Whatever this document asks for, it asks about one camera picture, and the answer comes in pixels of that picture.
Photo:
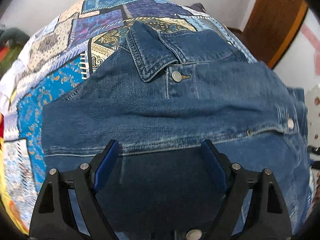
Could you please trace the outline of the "pile of clothes and boxes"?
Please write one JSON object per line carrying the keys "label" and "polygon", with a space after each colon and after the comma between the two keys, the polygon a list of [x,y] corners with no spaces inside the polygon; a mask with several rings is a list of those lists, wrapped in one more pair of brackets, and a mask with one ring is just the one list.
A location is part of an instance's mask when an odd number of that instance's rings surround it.
{"label": "pile of clothes and boxes", "polygon": [[1,30],[1,77],[12,66],[29,38],[18,28]]}

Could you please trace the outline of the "brown wooden door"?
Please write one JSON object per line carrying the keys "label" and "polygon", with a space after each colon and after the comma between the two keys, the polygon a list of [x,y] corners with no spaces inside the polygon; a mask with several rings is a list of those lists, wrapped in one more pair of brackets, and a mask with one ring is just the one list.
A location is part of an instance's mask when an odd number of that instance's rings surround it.
{"label": "brown wooden door", "polygon": [[289,49],[308,11],[304,0],[256,0],[244,30],[231,32],[273,69]]}

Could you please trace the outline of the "blue denim jacket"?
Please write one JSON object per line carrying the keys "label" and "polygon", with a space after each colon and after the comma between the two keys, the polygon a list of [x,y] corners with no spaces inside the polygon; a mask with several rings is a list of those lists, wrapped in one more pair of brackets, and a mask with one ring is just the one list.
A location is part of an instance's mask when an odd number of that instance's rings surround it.
{"label": "blue denim jacket", "polygon": [[72,170],[119,142],[98,200],[120,239],[207,230],[224,194],[199,154],[206,139],[247,170],[273,172],[297,232],[312,198],[307,138],[304,90],[215,31],[165,33],[138,21],[95,73],[42,113],[49,169]]}

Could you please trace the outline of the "blue patchwork bedspread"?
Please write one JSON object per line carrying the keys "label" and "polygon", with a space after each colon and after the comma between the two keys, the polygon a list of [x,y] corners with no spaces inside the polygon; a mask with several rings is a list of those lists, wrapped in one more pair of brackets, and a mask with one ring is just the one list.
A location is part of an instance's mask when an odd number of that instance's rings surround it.
{"label": "blue patchwork bedspread", "polygon": [[165,32],[212,29],[255,61],[230,28],[202,8],[166,0],[82,0],[61,13],[29,38],[1,78],[5,176],[26,226],[46,172],[43,106],[89,78],[135,21]]}

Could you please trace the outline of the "yellow blanket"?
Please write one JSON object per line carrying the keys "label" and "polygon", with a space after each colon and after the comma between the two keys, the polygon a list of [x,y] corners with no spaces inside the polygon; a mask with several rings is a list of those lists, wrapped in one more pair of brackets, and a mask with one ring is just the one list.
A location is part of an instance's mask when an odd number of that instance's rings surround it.
{"label": "yellow blanket", "polygon": [[14,225],[20,230],[22,233],[29,233],[29,224],[25,225],[25,220],[21,219],[20,211],[18,207],[15,205],[15,202],[12,200],[9,194],[9,188],[7,186],[7,179],[5,176],[5,165],[4,165],[4,117],[1,114],[1,198],[4,202],[5,211],[8,213],[9,218],[13,221]]}

